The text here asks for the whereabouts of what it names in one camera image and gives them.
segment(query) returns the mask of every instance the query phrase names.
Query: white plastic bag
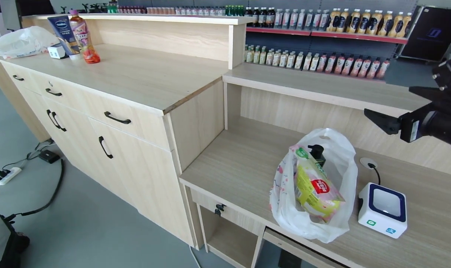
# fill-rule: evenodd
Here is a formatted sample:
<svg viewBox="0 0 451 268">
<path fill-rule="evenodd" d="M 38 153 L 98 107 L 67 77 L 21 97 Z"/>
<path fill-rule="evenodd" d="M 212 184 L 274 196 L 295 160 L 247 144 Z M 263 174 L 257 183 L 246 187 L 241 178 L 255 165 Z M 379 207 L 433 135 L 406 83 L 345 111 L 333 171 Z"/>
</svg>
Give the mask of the white plastic bag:
<svg viewBox="0 0 451 268">
<path fill-rule="evenodd" d="M 310 151 L 308 145 L 314 144 L 324 148 L 323 156 L 326 162 L 323 169 L 333 185 L 339 189 L 345 203 L 327 224 L 313 222 L 307 212 L 298 210 L 293 180 L 297 159 L 289 150 L 275 173 L 274 186 L 270 190 L 270 207 L 275 220 L 286 231 L 306 239 L 329 243 L 349 231 L 348 220 L 353 212 L 358 177 L 358 167 L 354 160 L 356 152 L 343 134 L 330 128 L 315 129 L 297 145 Z"/>
<path fill-rule="evenodd" d="M 58 38 L 46 29 L 32 26 L 1 36 L 0 56 L 10 59 L 37 55 L 58 43 Z"/>
</svg>

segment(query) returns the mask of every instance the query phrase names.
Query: wood grain surface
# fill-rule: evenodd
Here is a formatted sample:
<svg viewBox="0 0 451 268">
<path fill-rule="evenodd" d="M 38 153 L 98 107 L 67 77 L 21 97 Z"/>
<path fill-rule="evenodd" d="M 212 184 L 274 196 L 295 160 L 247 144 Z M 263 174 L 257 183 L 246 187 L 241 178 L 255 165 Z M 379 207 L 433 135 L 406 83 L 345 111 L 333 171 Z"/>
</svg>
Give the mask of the wood grain surface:
<svg viewBox="0 0 451 268">
<path fill-rule="evenodd" d="M 360 149 L 356 149 L 355 161 L 363 156 L 376 160 L 382 185 L 407 197 L 409 225 L 399 239 L 358 224 L 356 200 L 350 230 L 329 244 L 280 228 L 269 208 L 269 190 L 288 147 L 303 136 L 241 118 L 198 156 L 180 176 L 181 181 L 346 266 L 451 268 L 451 175 Z M 360 167 L 356 194 L 376 179 L 374 171 Z"/>
<path fill-rule="evenodd" d="M 105 44 L 228 61 L 227 25 L 129 20 L 97 20 L 96 23 Z"/>
<path fill-rule="evenodd" d="M 99 95 L 117 96 L 129 105 L 146 105 L 159 115 L 191 99 L 227 71 L 226 61 L 109 44 L 95 48 L 102 59 L 96 64 L 54 61 L 47 54 L 9 62 Z"/>
<path fill-rule="evenodd" d="M 61 16 L 62 14 L 54 15 L 33 15 L 24 16 L 23 20 L 47 20 L 48 17 Z M 200 24 L 225 24 L 238 25 L 252 22 L 253 19 L 249 17 L 198 17 L 198 16 L 181 16 L 181 15 L 161 15 L 161 14 L 80 14 L 86 20 L 135 20 L 138 22 L 184 22 L 184 23 L 200 23 Z"/>
<path fill-rule="evenodd" d="M 89 118 L 102 145 L 116 159 L 132 202 L 149 220 L 195 246 L 170 151 Z"/>
<path fill-rule="evenodd" d="M 212 253 L 215 253 L 236 268 L 249 268 L 252 266 L 256 243 L 256 235 L 245 231 L 224 218 L 219 218 L 214 234 L 207 241 L 209 250 Z"/>
<path fill-rule="evenodd" d="M 181 171 L 224 129 L 223 87 L 218 81 L 170 113 Z"/>
<path fill-rule="evenodd" d="M 111 125 L 133 136 L 172 151 L 166 136 L 163 117 L 152 114 L 140 107 L 134 107 L 118 100 L 115 96 L 99 96 L 86 90 L 77 90 L 80 97 L 77 102 L 83 104 L 82 111 L 90 117 Z M 110 112 L 110 117 L 119 120 L 129 119 L 129 124 L 117 122 L 105 116 L 105 112 Z"/>
<path fill-rule="evenodd" d="M 226 83 L 257 88 L 349 108 L 398 117 L 429 103 L 406 87 L 340 75 L 244 63 L 224 74 Z"/>
<path fill-rule="evenodd" d="M 12 81 L 9 74 L 4 69 L 3 64 L 0 63 L 0 89 L 11 102 L 16 112 L 20 115 L 27 127 L 32 131 L 33 135 L 39 142 L 43 142 L 50 138 L 50 134 L 45 127 L 33 113 L 28 103 L 22 97 L 21 93 L 17 89 L 17 86 Z"/>
<path fill-rule="evenodd" d="M 451 174 L 450 145 L 430 136 L 407 143 L 384 133 L 362 110 L 246 87 L 241 100 L 243 117 L 301 133 L 329 127 L 356 148 Z"/>
<path fill-rule="evenodd" d="M 215 212 L 216 205 L 221 205 L 220 202 L 217 202 L 207 195 L 201 194 L 195 190 L 191 190 L 191 194 L 194 202 L 208 209 L 210 212 Z M 234 224 L 237 224 L 243 229 L 258 236 L 263 234 L 263 230 L 265 230 L 265 225 L 263 225 L 263 223 L 258 222 L 251 217 L 245 216 L 230 207 L 224 207 L 224 211 L 221 212 L 220 217 L 233 222 Z"/>
<path fill-rule="evenodd" d="M 246 45 L 246 26 L 229 25 L 229 69 L 244 62 L 244 46 Z"/>
<path fill-rule="evenodd" d="M 50 16 L 44 16 L 43 19 L 37 19 L 35 16 L 27 16 L 22 17 L 22 27 L 28 28 L 30 26 L 39 26 L 47 31 L 51 32 L 53 35 L 55 35 L 54 29 L 50 25 L 50 22 L 47 20 L 48 17 L 55 17 L 59 15 L 50 15 Z M 99 45 L 103 44 L 103 40 L 101 36 L 98 33 L 98 27 L 96 26 L 95 20 L 86 20 L 86 24 L 88 25 L 88 32 L 90 33 L 90 38 L 93 45 Z"/>
</svg>

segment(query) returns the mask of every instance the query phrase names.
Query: snack package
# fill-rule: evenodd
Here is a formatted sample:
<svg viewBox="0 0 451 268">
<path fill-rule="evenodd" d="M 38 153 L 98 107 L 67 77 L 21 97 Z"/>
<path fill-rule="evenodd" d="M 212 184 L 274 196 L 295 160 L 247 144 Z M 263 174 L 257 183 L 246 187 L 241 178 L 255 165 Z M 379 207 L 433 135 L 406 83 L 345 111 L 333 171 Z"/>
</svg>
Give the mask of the snack package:
<svg viewBox="0 0 451 268">
<path fill-rule="evenodd" d="M 306 212 L 327 223 L 345 200 L 313 156 L 302 146 L 293 147 L 297 156 L 295 197 Z"/>
</svg>

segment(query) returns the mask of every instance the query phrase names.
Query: drawer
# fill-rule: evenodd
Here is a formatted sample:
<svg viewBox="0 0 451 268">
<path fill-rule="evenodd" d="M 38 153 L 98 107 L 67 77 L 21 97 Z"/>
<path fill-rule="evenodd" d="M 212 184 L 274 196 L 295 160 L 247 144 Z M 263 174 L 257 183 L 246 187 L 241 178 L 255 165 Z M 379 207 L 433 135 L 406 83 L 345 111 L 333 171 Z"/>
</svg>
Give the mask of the drawer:
<svg viewBox="0 0 451 268">
<path fill-rule="evenodd" d="M 82 89 L 41 73 L 30 72 L 30 76 L 35 79 L 42 96 L 80 112 L 84 110 L 80 94 Z"/>
<path fill-rule="evenodd" d="M 84 111 L 92 118 L 171 151 L 163 117 L 134 107 L 128 100 L 81 91 Z"/>
<path fill-rule="evenodd" d="M 325 256 L 322 256 L 315 251 L 299 244 L 280 233 L 273 231 L 272 229 L 266 229 L 263 233 L 263 239 L 282 248 L 284 251 L 299 257 L 300 259 L 310 263 L 316 267 L 323 268 L 344 268 L 346 266 L 341 265 Z"/>
<path fill-rule="evenodd" d="M 17 87 L 27 88 L 40 94 L 35 79 L 30 76 L 30 72 L 26 68 L 20 68 L 9 63 L 3 63 L 2 66 Z"/>
<path fill-rule="evenodd" d="M 197 204 L 201 205 L 202 207 L 214 212 L 216 209 L 216 205 L 222 205 L 221 202 L 216 202 L 210 197 L 207 197 L 206 195 L 203 195 L 201 193 L 196 192 L 195 190 L 191 189 L 191 195 L 193 197 L 193 201 Z M 265 225 L 252 219 L 251 217 L 248 217 L 240 212 L 235 211 L 234 209 L 230 207 L 224 207 L 224 211 L 221 211 L 221 217 L 224 219 L 233 222 L 234 224 L 237 224 L 238 226 L 242 227 L 243 229 L 255 234 L 255 235 L 262 235 L 263 230 L 265 229 Z"/>
</svg>

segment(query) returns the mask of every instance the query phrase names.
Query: lower shelf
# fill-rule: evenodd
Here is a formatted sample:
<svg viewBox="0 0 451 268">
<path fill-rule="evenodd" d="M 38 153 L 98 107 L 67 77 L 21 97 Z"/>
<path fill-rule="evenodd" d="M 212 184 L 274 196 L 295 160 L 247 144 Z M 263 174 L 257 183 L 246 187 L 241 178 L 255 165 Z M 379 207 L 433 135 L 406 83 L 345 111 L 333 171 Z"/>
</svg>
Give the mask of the lower shelf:
<svg viewBox="0 0 451 268">
<path fill-rule="evenodd" d="M 220 218 L 207 241 L 212 253 L 238 268 L 250 268 L 258 237 L 232 222 Z"/>
</svg>

